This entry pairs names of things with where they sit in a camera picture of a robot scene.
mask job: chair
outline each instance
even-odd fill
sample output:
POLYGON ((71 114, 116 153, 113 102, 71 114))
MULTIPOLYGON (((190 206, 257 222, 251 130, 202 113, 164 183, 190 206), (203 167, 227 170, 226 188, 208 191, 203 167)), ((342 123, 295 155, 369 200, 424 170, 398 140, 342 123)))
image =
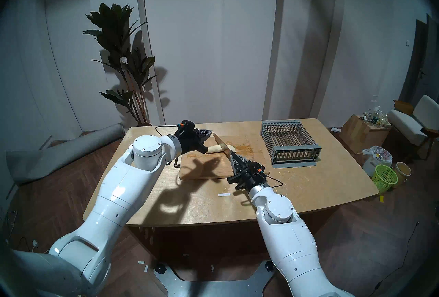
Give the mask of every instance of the chair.
POLYGON ((393 100, 395 109, 387 114, 389 122, 415 146, 417 152, 430 140, 427 160, 433 141, 439 137, 439 104, 424 95, 415 108, 410 103, 393 100))

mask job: green plastic basket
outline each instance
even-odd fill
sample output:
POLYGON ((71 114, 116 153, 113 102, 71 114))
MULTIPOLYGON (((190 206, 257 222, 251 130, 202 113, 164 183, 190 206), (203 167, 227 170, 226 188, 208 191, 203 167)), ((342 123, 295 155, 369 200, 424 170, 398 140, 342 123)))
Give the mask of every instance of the green plastic basket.
POLYGON ((386 165, 378 165, 375 167, 372 181, 375 186, 378 187, 380 193, 383 193, 398 182, 398 176, 390 167, 386 165))

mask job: table top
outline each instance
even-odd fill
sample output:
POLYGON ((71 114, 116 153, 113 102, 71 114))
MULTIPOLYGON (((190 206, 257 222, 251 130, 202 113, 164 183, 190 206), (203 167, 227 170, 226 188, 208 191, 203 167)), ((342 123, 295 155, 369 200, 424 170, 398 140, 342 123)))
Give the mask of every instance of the table top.
MULTIPOLYGON (((322 147, 316 166, 272 168, 259 132, 261 121, 196 124, 196 128, 213 130, 218 136, 246 135, 261 150, 270 176, 284 183, 274 188, 287 196, 298 213, 326 209, 363 199, 378 193, 374 183, 317 119, 301 119, 314 141, 322 147)), ((173 134, 176 127, 162 128, 163 135, 173 134)), ((120 143, 100 178, 84 212, 85 220, 92 210, 105 175, 134 139, 144 134, 157 135, 154 127, 132 127, 120 143)), ((128 221, 128 226, 177 226, 239 222, 256 219, 245 190, 235 191, 227 179, 180 180, 179 168, 166 166, 143 207, 128 221), (230 193, 219 197, 219 193, 230 193)), ((277 183, 267 179, 271 186, 277 183)))

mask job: metal dish rack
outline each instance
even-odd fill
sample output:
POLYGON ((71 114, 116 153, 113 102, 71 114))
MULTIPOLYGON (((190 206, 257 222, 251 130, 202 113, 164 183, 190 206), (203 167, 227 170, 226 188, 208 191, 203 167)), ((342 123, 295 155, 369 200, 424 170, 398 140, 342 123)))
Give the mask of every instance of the metal dish rack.
POLYGON ((299 120, 262 121, 261 136, 273 168, 315 166, 322 150, 299 120))

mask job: cutting board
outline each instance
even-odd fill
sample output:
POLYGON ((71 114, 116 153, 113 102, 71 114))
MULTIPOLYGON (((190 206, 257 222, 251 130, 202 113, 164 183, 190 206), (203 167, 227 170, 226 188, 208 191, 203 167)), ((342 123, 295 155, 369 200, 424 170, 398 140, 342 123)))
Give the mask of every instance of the cutting board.
MULTIPOLYGON (((266 166, 262 150, 258 146, 251 145, 246 136, 221 136, 220 138, 226 144, 234 146, 237 154, 266 166)), ((204 142, 206 147, 216 144, 213 137, 204 142)), ((233 175, 232 166, 226 154, 223 152, 202 154, 196 151, 182 156, 178 174, 181 180, 221 179, 231 175, 233 175)))

